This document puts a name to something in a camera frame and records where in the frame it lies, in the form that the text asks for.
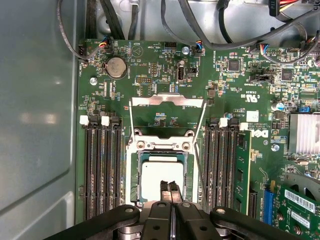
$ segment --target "metal clip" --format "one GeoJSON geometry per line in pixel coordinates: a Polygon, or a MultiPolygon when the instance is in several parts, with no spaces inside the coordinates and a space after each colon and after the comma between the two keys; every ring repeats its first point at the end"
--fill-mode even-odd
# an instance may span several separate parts
{"type": "Polygon", "coordinates": [[[129,3],[131,5],[137,5],[138,6],[138,11],[140,10],[140,0],[129,0],[129,3]]]}

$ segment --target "connector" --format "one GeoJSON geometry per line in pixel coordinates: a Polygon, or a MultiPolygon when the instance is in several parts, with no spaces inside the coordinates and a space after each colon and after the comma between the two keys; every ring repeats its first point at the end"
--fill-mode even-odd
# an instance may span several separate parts
{"type": "Polygon", "coordinates": [[[269,0],[269,15],[276,17],[280,14],[280,0],[269,0]]]}

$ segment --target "ram slot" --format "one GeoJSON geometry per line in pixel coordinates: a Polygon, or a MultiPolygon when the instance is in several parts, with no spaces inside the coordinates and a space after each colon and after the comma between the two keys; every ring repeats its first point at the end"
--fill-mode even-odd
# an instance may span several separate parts
{"type": "Polygon", "coordinates": [[[234,177],[236,164],[236,143],[238,133],[233,129],[228,132],[227,161],[226,161],[226,198],[224,206],[231,208],[234,197],[234,177]]]}
{"type": "Polygon", "coordinates": [[[97,153],[98,130],[87,128],[85,131],[85,219],[91,219],[97,215],[97,153]]]}
{"type": "Polygon", "coordinates": [[[211,133],[211,147],[210,147],[210,161],[209,161],[209,189],[211,189],[211,194],[209,197],[211,208],[216,207],[218,193],[218,151],[219,151],[219,131],[213,130],[211,133]]]}
{"type": "Polygon", "coordinates": [[[217,160],[217,201],[216,206],[224,206],[226,199],[227,177],[227,150],[228,132],[225,129],[219,132],[218,160],[217,160]]]}
{"type": "Polygon", "coordinates": [[[105,174],[104,174],[104,210],[113,208],[113,163],[112,163],[112,130],[105,128],[105,174]]]}
{"type": "Polygon", "coordinates": [[[115,125],[114,130],[112,131],[114,138],[114,207],[121,205],[122,196],[122,183],[121,183],[121,172],[122,172],[122,163],[121,163],[121,146],[122,146],[122,130],[120,125],[115,125]]]}
{"type": "Polygon", "coordinates": [[[105,174],[106,174],[106,130],[101,126],[98,130],[98,161],[97,161],[97,213],[105,211],[105,174]]]}

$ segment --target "gray cable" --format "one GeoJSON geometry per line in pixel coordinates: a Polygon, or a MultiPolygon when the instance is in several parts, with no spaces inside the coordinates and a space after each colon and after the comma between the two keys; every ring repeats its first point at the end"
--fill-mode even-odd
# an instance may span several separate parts
{"type": "Polygon", "coordinates": [[[202,31],[201,27],[199,26],[197,19],[196,19],[194,13],[192,12],[191,7],[188,3],[188,0],[178,0],[178,1],[181,6],[183,15],[184,15],[186,21],[188,22],[189,26],[196,33],[196,35],[202,40],[204,45],[212,50],[230,50],[230,49],[236,49],[236,48],[254,45],[254,44],[263,42],[269,38],[274,37],[275,35],[283,32],[284,30],[287,30],[288,28],[293,27],[296,23],[299,23],[305,19],[308,19],[310,17],[313,17],[313,16],[320,14],[319,10],[313,9],[311,11],[308,11],[308,12],[302,14],[301,16],[298,16],[297,18],[291,20],[290,22],[272,30],[271,32],[265,33],[261,36],[257,36],[257,37],[251,38],[249,40],[240,41],[240,42],[218,44],[218,43],[211,43],[208,40],[205,33],[202,31]]]}
{"type": "Polygon", "coordinates": [[[165,18],[165,15],[166,15],[166,0],[161,0],[161,22],[162,22],[162,26],[164,28],[164,30],[174,39],[176,40],[178,43],[183,43],[185,45],[195,45],[194,42],[188,42],[188,41],[185,41],[183,39],[181,39],[180,37],[178,37],[171,29],[170,27],[168,26],[167,24],[167,21],[166,21],[166,18],[165,18]]]}
{"type": "Polygon", "coordinates": [[[319,42],[319,31],[316,31],[314,44],[312,45],[312,47],[308,51],[306,51],[304,55],[302,55],[301,57],[299,57],[295,60],[292,60],[292,61],[278,61],[278,60],[275,60],[275,59],[267,56],[266,54],[263,54],[262,56],[274,64],[284,64],[284,65],[295,64],[297,62],[304,60],[317,47],[318,42],[319,42]]]}
{"type": "Polygon", "coordinates": [[[64,24],[62,22],[62,17],[61,17],[61,3],[62,3],[62,1],[63,0],[58,0],[57,6],[56,6],[56,17],[59,21],[59,28],[60,28],[60,32],[63,37],[63,40],[64,40],[66,46],[68,47],[68,49],[73,53],[73,55],[75,55],[76,57],[78,57],[80,59],[88,60],[88,59],[92,58],[94,55],[96,55],[96,53],[99,51],[99,47],[95,48],[93,50],[93,52],[90,53],[88,56],[82,56],[74,50],[74,48],[71,46],[71,44],[68,40],[67,34],[65,32],[64,24]]]}

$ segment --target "integrated circuit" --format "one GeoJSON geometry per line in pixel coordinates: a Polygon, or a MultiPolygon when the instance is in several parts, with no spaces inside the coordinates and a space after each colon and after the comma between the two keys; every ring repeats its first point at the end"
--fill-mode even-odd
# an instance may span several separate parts
{"type": "Polygon", "coordinates": [[[292,69],[282,69],[281,71],[281,80],[282,81],[292,81],[293,71],[292,69]]]}
{"type": "Polygon", "coordinates": [[[238,72],[240,69],[240,62],[239,60],[231,59],[228,62],[228,71],[230,72],[238,72]]]}

